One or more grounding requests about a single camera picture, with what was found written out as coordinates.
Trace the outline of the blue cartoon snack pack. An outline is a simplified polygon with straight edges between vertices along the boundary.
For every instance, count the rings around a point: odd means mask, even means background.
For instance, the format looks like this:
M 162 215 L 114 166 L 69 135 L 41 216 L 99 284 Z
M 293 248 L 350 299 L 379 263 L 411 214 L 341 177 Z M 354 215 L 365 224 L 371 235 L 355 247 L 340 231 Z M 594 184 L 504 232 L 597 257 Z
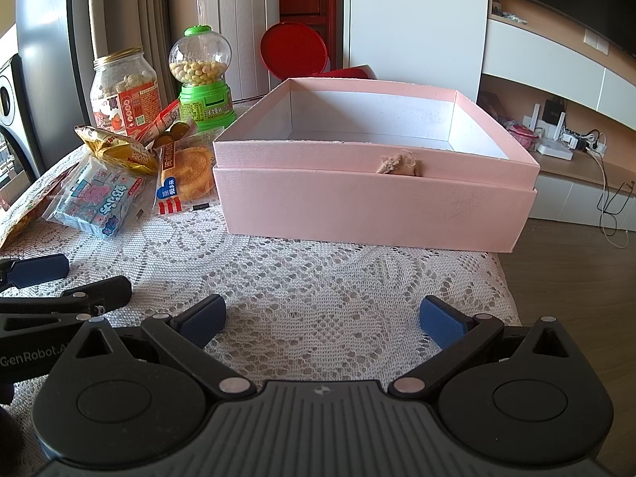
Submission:
M 144 185 L 142 176 L 87 155 L 62 182 L 44 219 L 100 239 L 111 238 L 123 227 Z

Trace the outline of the round cracker packet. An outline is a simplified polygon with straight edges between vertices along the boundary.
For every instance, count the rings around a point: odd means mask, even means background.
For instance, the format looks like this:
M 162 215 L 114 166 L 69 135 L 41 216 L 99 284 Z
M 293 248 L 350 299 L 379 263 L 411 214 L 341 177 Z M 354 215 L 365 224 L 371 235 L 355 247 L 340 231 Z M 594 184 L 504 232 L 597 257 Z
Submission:
M 165 171 L 176 182 L 177 196 L 182 202 L 205 197 L 212 191 L 213 155 L 210 147 L 174 147 L 174 165 Z

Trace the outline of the yellow gold snack bag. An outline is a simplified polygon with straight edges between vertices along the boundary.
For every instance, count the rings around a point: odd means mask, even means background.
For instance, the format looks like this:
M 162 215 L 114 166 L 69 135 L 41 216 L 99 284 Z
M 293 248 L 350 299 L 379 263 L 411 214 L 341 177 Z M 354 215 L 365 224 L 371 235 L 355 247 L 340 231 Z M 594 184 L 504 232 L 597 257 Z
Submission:
M 74 132 L 99 161 L 144 176 L 159 171 L 156 156 L 134 138 L 86 125 L 74 127 Z

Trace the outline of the red white snack stick packet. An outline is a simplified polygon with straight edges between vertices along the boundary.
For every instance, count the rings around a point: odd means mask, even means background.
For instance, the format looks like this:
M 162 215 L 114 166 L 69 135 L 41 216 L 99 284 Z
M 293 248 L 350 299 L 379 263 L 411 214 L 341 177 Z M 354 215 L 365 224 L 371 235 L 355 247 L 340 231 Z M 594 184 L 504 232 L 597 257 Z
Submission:
M 154 208 L 157 214 L 169 214 L 173 213 L 175 209 L 180 210 L 180 206 L 175 206 L 171 201 L 173 197 L 177 196 L 175 178 L 165 175 L 165 171 L 174 165 L 174 147 L 177 141 L 165 144 L 157 150 L 153 150 L 151 144 L 161 132 L 165 132 L 174 122 L 181 122 L 180 118 L 180 102 L 176 99 L 159 112 L 159 115 L 150 124 L 142 127 L 141 131 L 134 135 L 134 138 L 148 150 L 159 155 L 159 175 L 154 195 Z

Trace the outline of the yellow balls snack pack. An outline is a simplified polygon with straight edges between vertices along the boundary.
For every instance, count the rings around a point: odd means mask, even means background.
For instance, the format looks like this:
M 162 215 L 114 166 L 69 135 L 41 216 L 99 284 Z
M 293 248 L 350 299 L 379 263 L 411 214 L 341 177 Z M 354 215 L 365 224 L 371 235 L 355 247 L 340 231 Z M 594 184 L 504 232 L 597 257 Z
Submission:
M 185 122 L 174 122 L 165 132 L 161 132 L 152 142 L 151 148 L 157 150 L 165 144 L 179 141 L 197 132 L 195 122 L 189 120 Z

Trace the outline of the red chicken snack bag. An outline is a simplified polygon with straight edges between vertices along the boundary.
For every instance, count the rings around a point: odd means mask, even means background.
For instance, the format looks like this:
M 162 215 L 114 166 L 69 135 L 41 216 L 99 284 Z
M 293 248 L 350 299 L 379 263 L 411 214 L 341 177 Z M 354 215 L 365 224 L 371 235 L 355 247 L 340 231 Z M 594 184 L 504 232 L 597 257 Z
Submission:
M 1 249 L 6 249 L 30 223 L 41 217 L 62 181 L 87 155 L 88 147 L 78 147 L 31 184 L 8 211 L 1 211 Z

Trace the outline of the white lace tablecloth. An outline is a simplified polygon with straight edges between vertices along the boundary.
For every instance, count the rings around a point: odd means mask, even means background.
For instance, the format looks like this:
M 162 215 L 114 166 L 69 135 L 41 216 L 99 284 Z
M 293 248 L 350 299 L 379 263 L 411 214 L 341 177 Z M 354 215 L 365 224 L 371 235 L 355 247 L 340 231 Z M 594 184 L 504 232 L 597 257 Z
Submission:
M 114 326 L 221 295 L 227 326 L 208 351 L 255 383 L 394 380 L 438 351 L 418 322 L 428 295 L 520 320 L 495 254 L 232 235 L 219 204 L 168 217 L 139 207 L 108 240 L 43 219 L 1 240 L 5 257 L 68 258 L 69 275 L 33 296 L 126 277 L 133 296 Z

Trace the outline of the black speaker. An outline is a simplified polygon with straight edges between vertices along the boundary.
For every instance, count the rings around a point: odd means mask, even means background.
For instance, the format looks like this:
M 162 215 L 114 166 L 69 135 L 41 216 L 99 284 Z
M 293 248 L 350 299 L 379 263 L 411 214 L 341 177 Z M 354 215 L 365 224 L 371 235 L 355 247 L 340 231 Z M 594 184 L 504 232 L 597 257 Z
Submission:
M 8 210 L 45 170 L 18 54 L 1 67 L 1 205 Z

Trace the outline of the pink item on shelf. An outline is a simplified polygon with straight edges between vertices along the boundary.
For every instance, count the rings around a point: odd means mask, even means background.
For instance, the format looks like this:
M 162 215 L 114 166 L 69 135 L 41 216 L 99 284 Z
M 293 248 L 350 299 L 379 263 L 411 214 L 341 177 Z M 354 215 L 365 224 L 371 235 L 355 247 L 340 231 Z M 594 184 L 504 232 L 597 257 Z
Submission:
M 539 137 L 523 124 L 510 122 L 506 126 L 507 132 L 528 152 L 536 150 Z

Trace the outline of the glass snack jar gold lid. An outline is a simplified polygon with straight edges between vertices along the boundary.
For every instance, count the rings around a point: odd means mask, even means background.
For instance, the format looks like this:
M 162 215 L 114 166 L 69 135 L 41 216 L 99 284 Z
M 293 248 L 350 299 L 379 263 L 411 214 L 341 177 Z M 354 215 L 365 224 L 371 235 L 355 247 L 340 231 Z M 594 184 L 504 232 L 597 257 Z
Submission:
M 159 115 L 159 83 L 142 47 L 99 57 L 94 71 L 89 97 L 98 128 L 131 137 Z

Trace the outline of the white router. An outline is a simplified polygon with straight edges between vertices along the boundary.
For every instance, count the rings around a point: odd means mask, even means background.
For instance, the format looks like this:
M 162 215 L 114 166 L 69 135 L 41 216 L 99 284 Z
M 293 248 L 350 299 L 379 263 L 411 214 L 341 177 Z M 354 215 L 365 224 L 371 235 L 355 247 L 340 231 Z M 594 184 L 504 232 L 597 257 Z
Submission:
M 533 150 L 543 156 L 550 156 L 562 161 L 571 161 L 574 151 L 562 140 L 565 131 L 566 113 L 559 114 L 556 124 L 540 120 L 541 104 L 533 106 L 533 113 L 523 118 L 523 125 L 530 129 L 537 138 Z

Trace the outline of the pink cardboard box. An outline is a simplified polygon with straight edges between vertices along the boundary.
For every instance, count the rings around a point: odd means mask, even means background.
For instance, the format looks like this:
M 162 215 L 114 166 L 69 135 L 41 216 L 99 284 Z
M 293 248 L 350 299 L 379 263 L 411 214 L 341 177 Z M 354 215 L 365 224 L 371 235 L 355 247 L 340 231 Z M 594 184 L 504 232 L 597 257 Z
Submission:
M 539 166 L 454 89 L 290 79 L 213 144 L 233 234 L 509 253 Z

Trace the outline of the green gumball candy dispenser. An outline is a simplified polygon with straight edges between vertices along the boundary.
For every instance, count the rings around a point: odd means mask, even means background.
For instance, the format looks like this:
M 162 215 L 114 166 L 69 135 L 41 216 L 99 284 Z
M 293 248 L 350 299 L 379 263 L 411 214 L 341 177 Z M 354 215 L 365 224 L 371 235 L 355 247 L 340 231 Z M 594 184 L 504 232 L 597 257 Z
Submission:
M 231 61 L 230 43 L 208 25 L 186 29 L 169 52 L 169 70 L 181 84 L 180 117 L 194 122 L 200 132 L 226 128 L 236 120 L 225 80 Z

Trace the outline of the white tv cabinet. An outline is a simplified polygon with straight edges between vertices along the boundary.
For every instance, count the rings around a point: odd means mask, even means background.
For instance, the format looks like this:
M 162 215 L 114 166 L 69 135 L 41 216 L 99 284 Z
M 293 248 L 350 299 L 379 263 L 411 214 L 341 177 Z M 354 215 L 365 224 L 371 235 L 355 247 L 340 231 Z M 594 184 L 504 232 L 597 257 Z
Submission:
M 559 121 L 598 141 L 569 161 L 536 153 L 534 219 L 604 226 L 611 240 L 635 228 L 635 61 L 594 32 L 530 0 L 493 0 L 481 90 L 516 121 L 535 106 L 563 106 Z

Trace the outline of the red round lidded bin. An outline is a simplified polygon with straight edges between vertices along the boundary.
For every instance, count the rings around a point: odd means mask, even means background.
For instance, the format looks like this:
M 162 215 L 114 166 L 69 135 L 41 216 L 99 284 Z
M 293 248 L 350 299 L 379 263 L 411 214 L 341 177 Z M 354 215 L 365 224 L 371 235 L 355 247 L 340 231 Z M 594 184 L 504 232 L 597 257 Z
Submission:
M 331 78 L 375 80 L 368 65 L 332 70 L 327 45 L 309 26 L 278 23 L 266 30 L 260 54 L 268 71 L 279 80 L 290 78 Z

